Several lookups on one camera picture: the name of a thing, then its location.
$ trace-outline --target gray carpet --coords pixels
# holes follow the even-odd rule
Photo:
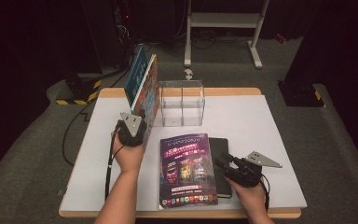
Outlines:
[[[277,80],[284,80],[301,39],[280,44],[259,40],[257,49],[263,69],[256,70],[244,41],[215,43],[208,49],[193,48],[193,79],[205,87],[257,87],[268,105],[289,158],[304,191],[308,208],[297,219],[275,219],[276,223],[358,223],[358,151],[328,97],[328,90],[315,84],[326,107],[288,107]],[[194,40],[205,47],[209,43]],[[151,45],[147,52],[158,55],[160,80],[185,79],[184,47]],[[122,87],[127,76],[118,81]],[[103,80],[112,86],[120,75]],[[22,133],[0,162],[0,224],[92,223],[92,218],[65,218],[58,214],[72,167],[62,157],[66,128],[83,105],[56,105],[63,82],[47,91],[51,104]],[[71,126],[65,141],[69,161],[75,161],[87,130],[93,105]],[[137,223],[246,223],[244,220],[139,219]]]

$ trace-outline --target table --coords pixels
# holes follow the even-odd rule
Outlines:
[[[253,28],[255,33],[253,39],[248,41],[248,47],[256,69],[263,68],[260,57],[258,56],[257,44],[261,27],[266,17],[269,0],[263,0],[260,13],[195,13],[191,11],[191,0],[188,0],[187,8],[187,27],[186,27],[186,47],[185,47],[185,67],[191,65],[191,27],[230,27],[230,28]]]
[[[267,101],[256,88],[205,88],[205,111],[202,126],[153,127],[138,180],[137,217],[153,218],[243,218],[246,217],[238,198],[219,199],[218,205],[158,210],[159,139],[183,133],[207,133],[210,137],[225,137],[229,152],[244,157],[256,150],[283,165],[264,168],[271,185],[268,214],[276,218],[301,216],[307,207],[296,174],[284,149],[281,136],[270,114]],[[225,115],[233,106],[237,112]],[[110,133],[119,112],[130,107],[123,89],[103,89],[99,94],[89,127],[77,155],[67,191],[59,213],[63,217],[96,217],[104,202],[104,182],[109,155]],[[114,162],[112,183],[119,167]]]

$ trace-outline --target hand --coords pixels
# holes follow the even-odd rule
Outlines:
[[[228,178],[226,180],[235,189],[251,223],[273,223],[264,205],[265,192],[260,183],[253,188],[245,188]]]
[[[121,168],[121,173],[131,171],[139,173],[144,153],[144,145],[137,147],[123,147],[118,138],[118,134],[116,134],[115,142],[113,144],[113,155],[116,154],[115,160]]]

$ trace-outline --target book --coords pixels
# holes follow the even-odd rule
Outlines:
[[[142,117],[146,123],[144,149],[146,149],[159,104],[157,55],[153,54],[131,105],[131,113]]]
[[[220,159],[229,166],[229,161],[224,160],[224,154],[228,154],[228,140],[226,138],[209,138],[211,155],[213,161],[214,182],[216,184],[217,197],[231,198],[231,185],[225,179],[225,170],[215,164],[215,159]]]
[[[127,100],[132,106],[135,96],[138,93],[142,80],[145,76],[145,70],[147,67],[147,59],[144,50],[144,46],[141,46],[138,50],[138,54],[132,63],[129,77],[124,85],[124,92],[126,92]]]
[[[208,134],[161,139],[159,208],[217,203]]]

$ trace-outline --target stand base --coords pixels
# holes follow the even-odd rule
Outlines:
[[[287,106],[325,107],[321,95],[311,85],[278,81],[278,86]]]
[[[56,97],[58,105],[87,105],[97,96],[101,80],[83,81],[81,90],[71,90],[67,83],[62,85]]]

